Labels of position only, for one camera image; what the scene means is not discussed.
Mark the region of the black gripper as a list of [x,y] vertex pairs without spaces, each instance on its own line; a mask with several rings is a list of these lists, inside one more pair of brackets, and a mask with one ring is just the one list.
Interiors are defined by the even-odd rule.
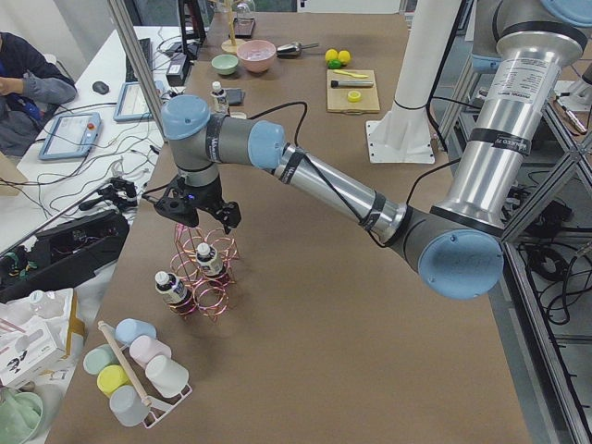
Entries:
[[205,211],[219,221],[229,234],[241,222],[241,211],[236,202],[226,203],[222,197],[219,177],[203,186],[192,186],[181,176],[174,177],[159,198],[142,195],[163,217],[174,220],[183,226],[196,228],[199,225],[197,210]]

